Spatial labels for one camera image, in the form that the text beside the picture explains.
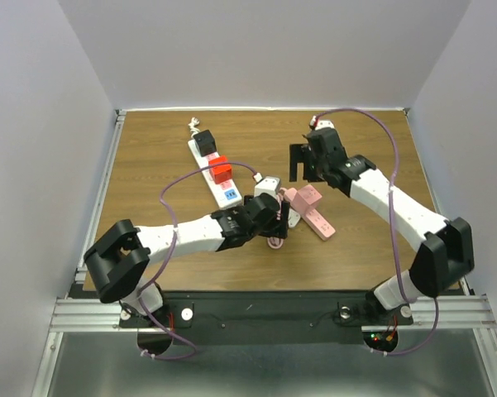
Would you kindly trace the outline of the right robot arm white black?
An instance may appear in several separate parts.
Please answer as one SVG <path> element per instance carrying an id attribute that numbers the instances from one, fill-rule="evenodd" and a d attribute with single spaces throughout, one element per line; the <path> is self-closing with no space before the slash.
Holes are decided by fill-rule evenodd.
<path id="1" fill-rule="evenodd" d="M 415 257 L 408 270 L 397 268 L 364 302 L 365 316 L 382 323 L 394 309 L 420 297 L 436 298 L 475 268 L 470 224 L 449 220 L 397 188 L 363 155 L 349 156 L 333 127 L 312 130 L 306 142 L 289 147 L 289 179 L 325 182 L 368 207 L 402 236 Z"/>

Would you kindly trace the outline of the white plug adapter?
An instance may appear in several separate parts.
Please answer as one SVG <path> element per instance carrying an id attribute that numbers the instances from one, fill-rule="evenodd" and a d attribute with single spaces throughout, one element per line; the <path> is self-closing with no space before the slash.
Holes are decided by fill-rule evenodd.
<path id="1" fill-rule="evenodd" d="M 288 215 L 288 226 L 289 228 L 295 228 L 299 221 L 301 220 L 301 215 L 295 211 L 293 208 L 289 210 L 289 215 Z"/>

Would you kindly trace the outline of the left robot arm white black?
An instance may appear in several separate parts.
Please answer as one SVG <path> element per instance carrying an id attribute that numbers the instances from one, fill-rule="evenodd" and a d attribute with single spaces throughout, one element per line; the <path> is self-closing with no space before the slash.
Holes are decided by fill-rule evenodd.
<path id="1" fill-rule="evenodd" d="M 176 226 L 135 226 L 123 219 L 84 253 L 84 262 L 101 303 L 119 302 L 157 326 L 166 320 L 168 307 L 159 285 L 144 276 L 147 266 L 165 267 L 176 257 L 241 247 L 269 231 L 279 211 L 278 200 L 263 193 Z"/>

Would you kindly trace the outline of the white multicolour power strip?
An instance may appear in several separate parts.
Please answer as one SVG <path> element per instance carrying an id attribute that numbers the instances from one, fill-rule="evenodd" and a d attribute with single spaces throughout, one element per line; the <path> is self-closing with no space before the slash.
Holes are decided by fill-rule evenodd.
<path id="1" fill-rule="evenodd" d="M 217 158 L 223 160 L 223 157 L 217 151 L 201 156 L 198 145 L 193 138 L 188 141 L 188 146 L 198 168 L 208 166 L 210 161 Z M 217 173 L 214 173 L 213 170 L 204 170 L 201 174 L 220 209 L 242 204 L 242 196 L 232 179 L 232 172 L 229 173 L 228 179 L 223 177 L 216 179 Z"/>

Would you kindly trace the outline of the red cube socket plug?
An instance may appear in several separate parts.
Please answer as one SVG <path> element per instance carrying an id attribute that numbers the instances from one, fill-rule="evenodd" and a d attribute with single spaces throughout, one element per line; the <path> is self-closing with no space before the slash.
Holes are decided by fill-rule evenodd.
<path id="1" fill-rule="evenodd" d="M 223 184 L 232 179 L 232 166 L 226 156 L 215 157 L 209 160 L 208 164 L 212 166 L 209 172 L 214 184 Z"/>

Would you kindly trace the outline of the pink power strip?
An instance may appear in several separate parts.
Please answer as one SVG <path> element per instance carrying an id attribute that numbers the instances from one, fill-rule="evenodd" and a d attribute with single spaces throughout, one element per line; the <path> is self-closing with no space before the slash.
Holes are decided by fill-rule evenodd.
<path id="1" fill-rule="evenodd" d="M 290 207 L 299 214 L 300 218 L 319 238 L 327 241 L 335 234 L 336 230 L 317 210 L 322 197 L 311 184 L 307 184 L 301 189 L 290 188 L 284 192 L 284 199 L 289 202 Z"/>

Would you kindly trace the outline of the black cube socket plug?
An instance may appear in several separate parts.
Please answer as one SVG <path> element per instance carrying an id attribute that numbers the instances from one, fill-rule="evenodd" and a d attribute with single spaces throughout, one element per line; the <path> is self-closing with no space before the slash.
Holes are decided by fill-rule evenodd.
<path id="1" fill-rule="evenodd" d="M 198 148 L 198 153 L 202 157 L 206 157 L 217 151 L 214 136 L 209 130 L 204 130 L 196 133 L 193 136 L 193 139 Z"/>

